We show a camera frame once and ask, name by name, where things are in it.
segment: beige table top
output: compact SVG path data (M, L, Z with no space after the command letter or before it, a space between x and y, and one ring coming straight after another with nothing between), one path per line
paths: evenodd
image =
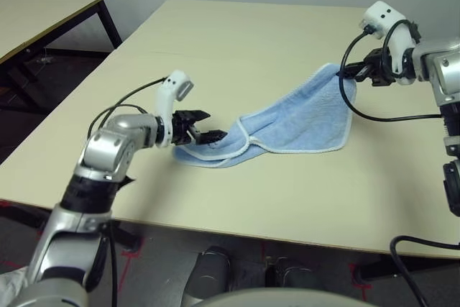
M270 105L324 63L340 61L360 33L363 11L167 1L0 166L0 198L52 207L72 175L92 118L176 68L195 83L176 109L210 112L201 129L228 129L238 115ZM351 59L381 44L368 37ZM147 89L131 102L155 112L155 92ZM438 111L428 83L361 83L356 106L377 116ZM354 117L342 150L265 154L225 169L179 165L171 149L135 155L129 175L136 181L119 192L116 218L377 252L386 252L399 234L458 242L459 222L442 186L442 164L449 158L439 119L381 124ZM400 249L457 255L411 244Z
M0 63L100 0L0 0Z

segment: black cable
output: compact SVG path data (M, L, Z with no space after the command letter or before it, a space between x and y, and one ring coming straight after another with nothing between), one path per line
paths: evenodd
M416 26L412 22L408 21L407 19L401 19L394 23L390 30L388 30L387 36L385 36L385 39L383 40L383 46L382 46L382 58L381 58L381 63L382 63L382 69L385 72L386 75L391 75L393 78L401 78L404 77L406 74L406 70L402 70L400 73L394 73L391 69L391 67L388 65L388 44L390 42L390 38L393 35L393 32L396 30L397 27L399 27L401 24L404 24L406 27L409 28L410 34L415 40L416 43L419 43L419 34L415 34Z
M112 307L116 307L118 303L118 273L116 269L116 249L114 237L114 225L109 222L109 242L110 242L110 260L112 274Z
M94 124L99 120L99 118L101 116L103 116L106 112L111 112L113 113L115 109L117 109L118 107L132 107L132 108L135 108L137 109L139 112L143 113L143 114L146 114L147 111L145 109L143 109L142 107L140 106L136 106L135 104L116 104L112 107L109 107L109 108L106 108L104 109L101 113L99 113L96 118L94 118L94 120L91 122L91 124L89 125L89 128L88 128L88 133L86 135L86 139L90 139L91 137L91 134L93 133L93 127L94 127Z
M406 266L404 265L404 262L401 260L400 256L396 252L396 245L401 241L415 242L417 244L424 244L425 246L438 247L438 248L444 248L444 249L457 249L457 250L460 249L460 244L443 244L442 242L428 241L424 239L419 239L417 237L409 237L406 235L401 235L391 240L390 254L391 254L393 261L395 262L396 267L401 272L405 281L407 282L410 289L414 293L419 305L422 307L428 307L428 302L425 299L425 296L423 296L422 292L420 291L420 288L417 286L417 283L415 283L414 279L409 273L409 270L406 268Z
M348 59L348 56L350 55L351 50L355 46L360 39L363 37L367 36L369 32L364 31L361 33L359 36L355 37L353 41L351 41L350 45L347 47L344 56L342 57L342 61L340 64L340 71L337 73L339 76L339 89L340 89L340 94L342 96L342 99L344 100L345 104L355 113L358 114L360 117L363 117L368 120L372 120L374 122L403 122L406 120L418 120L418 119L432 119L432 118L442 118L441 114L425 114L425 115L413 115L413 116L401 116L398 118L378 118L376 116L370 116L367 114L364 114L354 108L354 106L351 104L350 100L348 99L348 96L345 93L345 88L344 88L344 71L345 71L345 66L346 66L346 61Z
M123 102L125 102L129 97L133 96L135 93L138 93L140 92L141 90L144 90L145 88L148 88L149 86L154 86L155 84L158 84L158 83L162 83L166 80L167 77L163 77L163 78L160 78L160 79L157 79L156 81L153 81L153 82L150 82L150 83L147 83L147 84L144 84L143 86L140 86L139 88L137 89L134 89L133 91L131 91L130 93L126 94L125 96L123 96L121 99L119 99L114 105L119 105L119 104L122 104ZM109 113L107 113L105 115L105 117L102 119L101 123L99 124L99 129L102 128L104 126L104 124L107 122L107 119L109 119L109 117L112 115L114 111L110 111Z

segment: silver robot arm segment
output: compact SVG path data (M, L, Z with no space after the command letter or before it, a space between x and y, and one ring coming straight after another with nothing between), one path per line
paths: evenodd
M201 134L196 121L204 111L173 111L193 87L182 71L174 71L158 89L158 115L113 117L87 141L63 199L56 204L27 270L27 285L10 306L88 305L87 292L98 285L104 263L111 205L116 192L130 183L127 171L137 150L157 145L215 142L226 133Z
M450 210L460 216L460 38L421 42L413 66L420 81L430 81L443 115L446 154L456 157L443 165L444 189Z

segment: table edge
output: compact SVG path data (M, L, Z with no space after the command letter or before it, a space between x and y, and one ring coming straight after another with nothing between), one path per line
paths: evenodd
M96 5L97 3L101 2L103 0L94 0L92 1L91 3L85 5L84 7L82 7L81 9L73 12L72 14L70 14L69 16L67 16L66 18L64 19L61 19L59 22L55 23L54 25L52 25L51 27L48 27L46 30L43 30L41 33L39 33L38 35L35 35L34 37L28 39L26 42L23 42L22 44L20 44L19 46L17 46L16 48L14 48L13 50L10 50L7 54L5 54L3 57L0 58L0 64L4 63L5 61L7 61L9 58L15 56L18 52L22 51L24 48L30 46L32 43L34 43L35 41L37 41L38 39L41 39L42 37L44 37L46 34L50 33L51 31L53 31L54 29L56 29L57 27L60 27L61 25L63 25L64 23L66 23L67 21L71 20L73 17L79 15L80 13L84 12L85 10L89 9L90 7Z
M21 201L13 201L13 200L8 200L8 202L11 203L19 203L22 205L27 205L31 207L36 207L40 209L49 209L50 211L52 210L52 207L47 207L47 206L40 206L40 205L34 205L30 203L24 203ZM147 222L147 221L142 221L142 220L137 220L137 219L125 219L123 217L113 217L114 220L116 221L125 221L125 222L130 222L130 223L135 223L135 224L141 224L144 226L161 226L163 228L171 228L171 229L178 229L178 230L186 230L186 231L191 231L191 232L203 232L203 233L212 233L212 234L223 234L223 235L229 235L229 236L235 236L235 237L243 237L246 239L258 239L261 241L278 241L278 242L287 242L290 244L302 244L302 245L308 245L308 246L315 246L315 247L327 247L327 248L332 248L332 249L342 249L342 250L347 250L347 251L359 251L359 252L365 252L365 253L372 253L372 254L379 254L379 255L390 255L390 243L388 242L388 250L384 251L381 249L367 249L367 248L361 248L361 247L348 247L348 246L341 246L341 245L336 245L336 244L321 244L319 242L309 242L309 241L302 241L302 240L289 240L289 239L281 239L281 238L272 238L272 237L252 237L247 234L240 234L240 233L234 233L234 232L224 232L224 231L219 231L217 229L202 229L202 228L196 228L193 226L176 226L174 224L166 224L166 223L161 223L161 222ZM402 256L411 256L411 257L422 257L422 258L438 258L438 259L449 259L449 260L458 260L459 256L457 255L435 255L435 254L426 254L426 253L417 253L417 252L406 252L406 251L398 251L399 255Z

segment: blue towel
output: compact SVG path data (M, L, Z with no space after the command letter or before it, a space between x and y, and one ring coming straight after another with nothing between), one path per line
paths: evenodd
M264 152L315 153L341 149L348 138L351 111L340 96L339 66L327 64L304 84L262 111L239 117L228 134L209 145L174 148L187 165L225 168ZM344 81L354 100L354 81Z

